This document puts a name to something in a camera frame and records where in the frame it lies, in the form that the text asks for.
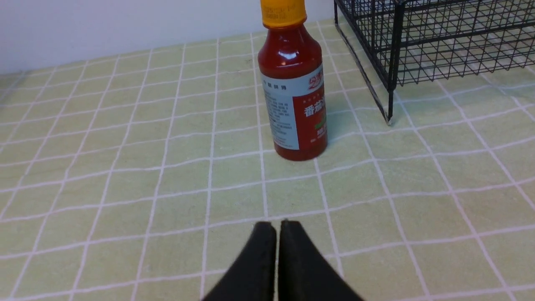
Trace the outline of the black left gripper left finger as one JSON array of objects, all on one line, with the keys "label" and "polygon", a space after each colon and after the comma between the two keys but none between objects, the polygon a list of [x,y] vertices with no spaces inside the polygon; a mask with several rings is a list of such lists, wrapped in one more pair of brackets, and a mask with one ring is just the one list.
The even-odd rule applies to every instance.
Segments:
[{"label": "black left gripper left finger", "polygon": [[231,267],[205,301],[273,301],[277,232],[269,222],[254,225]]}]

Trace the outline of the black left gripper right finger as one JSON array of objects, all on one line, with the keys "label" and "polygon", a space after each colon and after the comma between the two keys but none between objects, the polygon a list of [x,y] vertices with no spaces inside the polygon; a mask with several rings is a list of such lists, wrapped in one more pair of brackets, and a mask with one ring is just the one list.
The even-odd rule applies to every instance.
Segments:
[{"label": "black left gripper right finger", "polygon": [[298,221],[280,227],[278,299],[280,301],[361,301],[320,254]]}]

